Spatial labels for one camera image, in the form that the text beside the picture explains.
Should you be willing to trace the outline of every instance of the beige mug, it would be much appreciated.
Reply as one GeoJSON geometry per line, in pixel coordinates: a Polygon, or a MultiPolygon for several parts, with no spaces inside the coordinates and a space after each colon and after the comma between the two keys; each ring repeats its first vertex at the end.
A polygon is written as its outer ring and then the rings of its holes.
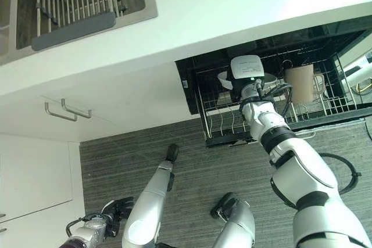
{"type": "Polygon", "coordinates": [[[312,64],[289,68],[284,71],[284,81],[292,85],[293,104],[309,103],[314,101],[314,94],[322,94],[326,89],[324,76],[314,74],[312,64]]]}

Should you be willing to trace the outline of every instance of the white cabinet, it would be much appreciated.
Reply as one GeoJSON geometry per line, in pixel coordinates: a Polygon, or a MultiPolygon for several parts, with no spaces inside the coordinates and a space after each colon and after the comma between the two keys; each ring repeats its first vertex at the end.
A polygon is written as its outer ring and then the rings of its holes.
{"type": "Polygon", "coordinates": [[[188,110],[176,64],[170,62],[0,106],[0,133],[82,142],[195,117],[188,110]],[[50,111],[73,117],[62,109],[62,98],[70,109],[91,109],[92,118],[78,116],[72,122],[47,115],[44,102],[50,111]]]}
{"type": "Polygon", "coordinates": [[[72,200],[69,154],[68,142],[0,134],[0,222],[72,200]]]}
{"type": "Polygon", "coordinates": [[[67,202],[46,210],[0,223],[1,248],[58,248],[66,241],[66,225],[75,220],[73,203],[67,202]]]}
{"type": "Polygon", "coordinates": [[[121,134],[121,128],[97,116],[86,119],[79,117],[76,122],[50,116],[44,110],[49,102],[50,111],[71,117],[62,110],[60,100],[37,97],[0,107],[0,133],[55,139],[58,141],[82,142],[103,136],[121,134]]]}

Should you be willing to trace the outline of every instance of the robot leg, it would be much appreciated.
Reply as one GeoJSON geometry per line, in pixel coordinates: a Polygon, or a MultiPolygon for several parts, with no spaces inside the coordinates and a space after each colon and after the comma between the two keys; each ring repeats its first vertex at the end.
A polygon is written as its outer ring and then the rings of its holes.
{"type": "Polygon", "coordinates": [[[165,161],[159,164],[153,177],[140,194],[124,228],[123,248],[156,246],[166,193],[171,190],[173,184],[172,169],[177,155],[178,146],[170,145],[165,161]]]}
{"type": "Polygon", "coordinates": [[[226,224],[213,248],[252,247],[255,242],[255,219],[249,204],[234,193],[226,194],[210,212],[213,218],[222,218],[226,224]]]}

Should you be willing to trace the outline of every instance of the gray rack handle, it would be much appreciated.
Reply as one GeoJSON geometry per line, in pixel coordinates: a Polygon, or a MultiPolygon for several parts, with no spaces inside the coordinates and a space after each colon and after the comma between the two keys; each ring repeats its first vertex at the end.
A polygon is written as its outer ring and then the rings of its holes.
{"type": "Polygon", "coordinates": [[[60,100],[60,103],[61,103],[61,105],[62,105],[62,108],[63,108],[65,111],[69,112],[69,113],[73,113],[73,114],[75,114],[75,115],[82,116],[82,117],[85,117],[85,118],[92,118],[92,110],[88,110],[88,114],[84,114],[84,113],[78,112],[78,111],[76,111],[76,110],[68,109],[68,108],[66,107],[66,100],[65,100],[65,99],[61,99],[61,100],[60,100]]]}
{"type": "Polygon", "coordinates": [[[77,121],[77,115],[76,114],[74,114],[74,118],[68,117],[68,116],[63,116],[61,114],[51,112],[49,110],[49,103],[48,102],[45,102],[44,105],[45,105],[45,112],[47,114],[49,114],[50,116],[55,116],[55,117],[63,118],[63,119],[70,120],[70,121],[77,121]]]}

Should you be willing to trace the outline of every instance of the floor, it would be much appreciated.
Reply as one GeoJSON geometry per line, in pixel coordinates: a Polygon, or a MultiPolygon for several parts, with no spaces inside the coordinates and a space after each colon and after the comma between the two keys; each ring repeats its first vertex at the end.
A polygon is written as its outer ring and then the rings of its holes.
{"type": "MultiPolygon", "coordinates": [[[[359,217],[372,237],[372,140],[365,123],[316,132],[308,139],[319,152],[346,157],[362,173],[344,202],[359,217]]],[[[251,204],[256,220],[256,248],[293,247],[295,210],[272,192],[273,169],[257,144],[206,149],[200,120],[170,124],[83,142],[80,146],[86,212],[97,211],[112,200],[141,193],[164,158],[167,146],[181,146],[174,167],[173,190],[168,194],[159,241],[175,247],[211,247],[223,223],[209,210],[226,193],[236,192],[251,204]]],[[[327,160],[346,186],[350,173],[340,163],[327,160]]],[[[121,235],[102,247],[121,247],[121,235]]]]}

